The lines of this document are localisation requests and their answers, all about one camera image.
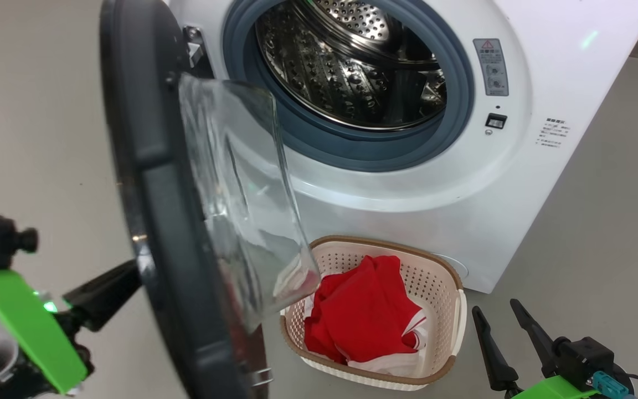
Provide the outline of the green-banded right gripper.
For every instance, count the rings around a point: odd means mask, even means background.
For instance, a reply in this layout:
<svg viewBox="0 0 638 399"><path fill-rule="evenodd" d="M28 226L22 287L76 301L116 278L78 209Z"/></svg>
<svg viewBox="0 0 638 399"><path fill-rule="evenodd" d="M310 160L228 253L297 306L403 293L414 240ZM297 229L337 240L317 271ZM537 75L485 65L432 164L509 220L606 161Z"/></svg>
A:
<svg viewBox="0 0 638 399"><path fill-rule="evenodd" d="M544 380L522 391L517 384L518 374L510 367L491 334L491 326L479 306L473 306L471 313L475 324L478 343L485 365L489 387L492 391L504 392L505 397L514 399L558 399L588 398L597 396L596 390L580 391L557 374L556 356L553 354L553 340L517 299L511 299L511 308L519 326L528 333L537 356L542 364Z"/></svg>

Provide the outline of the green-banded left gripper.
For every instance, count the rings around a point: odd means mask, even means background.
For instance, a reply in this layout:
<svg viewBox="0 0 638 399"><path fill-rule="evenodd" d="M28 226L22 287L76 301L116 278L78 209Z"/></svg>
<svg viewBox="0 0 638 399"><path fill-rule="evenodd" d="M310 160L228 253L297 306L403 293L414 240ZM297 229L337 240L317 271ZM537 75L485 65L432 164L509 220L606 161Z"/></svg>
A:
<svg viewBox="0 0 638 399"><path fill-rule="evenodd" d="M82 328L100 331L141 286L129 260L63 295L66 311L12 270L0 270L0 396L76 396L94 372Z"/></svg>

